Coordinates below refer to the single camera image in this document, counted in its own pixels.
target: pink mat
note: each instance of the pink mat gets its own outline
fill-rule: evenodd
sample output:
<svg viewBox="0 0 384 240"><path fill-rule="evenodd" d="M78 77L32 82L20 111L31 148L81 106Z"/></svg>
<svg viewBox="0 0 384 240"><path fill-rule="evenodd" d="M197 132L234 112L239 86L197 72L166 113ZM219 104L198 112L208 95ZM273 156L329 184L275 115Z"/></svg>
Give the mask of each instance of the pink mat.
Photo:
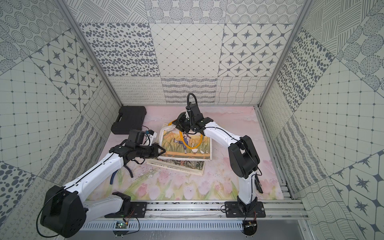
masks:
<svg viewBox="0 0 384 240"><path fill-rule="evenodd" d="M159 133L165 122L173 121L185 110L183 106L147 106L143 125ZM268 153L265 140L253 107L200 107L204 117L212 118L221 127L233 134L252 138L260 157L258 165L263 175L259 177L263 194L259 199L282 200L279 182ZM127 135L111 133L101 153L101 160L109 149ZM228 149L212 141L213 160L206 162L204 175L185 174L174 170L158 168L148 164L137 165L129 162L134 178L125 168L121 168L114 178L113 185L107 178L88 197L96 200L109 196L112 192L123 192L133 200L235 200L238 195L238 177L229 164Z"/></svg>

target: book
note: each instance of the book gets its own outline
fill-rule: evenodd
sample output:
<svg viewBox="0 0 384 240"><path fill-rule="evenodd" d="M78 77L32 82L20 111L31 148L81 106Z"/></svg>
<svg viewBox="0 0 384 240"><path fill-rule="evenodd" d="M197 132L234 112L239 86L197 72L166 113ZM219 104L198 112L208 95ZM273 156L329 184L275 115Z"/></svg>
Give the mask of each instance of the book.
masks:
<svg viewBox="0 0 384 240"><path fill-rule="evenodd" d="M184 142L189 146L196 146L200 142L200 133L187 134L182 133ZM199 147L195 149L187 148L178 129L163 130L159 134L159 145L162 146L166 152L158 157L158 159L172 159L181 161L209 161L211 160L212 153L212 139L203 136L202 142Z"/></svg>
<svg viewBox="0 0 384 240"><path fill-rule="evenodd" d="M203 176L205 167L205 161L180 161L172 159L148 158L146 159L146 163L156 167L163 167L199 176Z"/></svg>

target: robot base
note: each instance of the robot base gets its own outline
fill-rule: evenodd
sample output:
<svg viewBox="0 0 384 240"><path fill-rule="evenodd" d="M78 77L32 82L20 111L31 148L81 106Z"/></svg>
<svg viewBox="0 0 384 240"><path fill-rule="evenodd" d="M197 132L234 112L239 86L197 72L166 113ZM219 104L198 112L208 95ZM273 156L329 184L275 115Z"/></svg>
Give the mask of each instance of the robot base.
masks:
<svg viewBox="0 0 384 240"><path fill-rule="evenodd" d="M246 212L248 212L247 217L265 217L264 205L262 202L258 202L257 199L254 199L250 204L244 205L243 202L237 197L237 202L225 202L225 216L228 218L234 217L245 217Z"/></svg>

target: grid pattern tile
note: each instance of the grid pattern tile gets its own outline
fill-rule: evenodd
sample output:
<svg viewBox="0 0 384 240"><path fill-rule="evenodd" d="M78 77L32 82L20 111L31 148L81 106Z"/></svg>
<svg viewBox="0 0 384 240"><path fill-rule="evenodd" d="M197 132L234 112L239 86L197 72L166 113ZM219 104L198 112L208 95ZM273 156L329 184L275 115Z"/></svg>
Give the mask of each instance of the grid pattern tile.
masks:
<svg viewBox="0 0 384 240"><path fill-rule="evenodd" d="M0 81L1 160L37 174L79 112L29 58Z"/></svg>

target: black mounting plate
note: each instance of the black mounting plate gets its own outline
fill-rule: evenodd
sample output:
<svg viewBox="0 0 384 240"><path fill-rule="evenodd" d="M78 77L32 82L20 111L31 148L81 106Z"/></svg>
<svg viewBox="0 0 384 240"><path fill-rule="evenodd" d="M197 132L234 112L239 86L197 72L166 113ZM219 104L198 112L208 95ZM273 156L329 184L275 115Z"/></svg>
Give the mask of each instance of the black mounting plate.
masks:
<svg viewBox="0 0 384 240"><path fill-rule="evenodd" d="M131 202L131 208L135 210L131 218L143 218L147 211L147 202Z"/></svg>
<svg viewBox="0 0 384 240"><path fill-rule="evenodd" d="M228 218L245 217L240 213L237 202L225 202L225 216ZM249 211L247 217L265 217L264 205L262 202L257 202L256 205Z"/></svg>

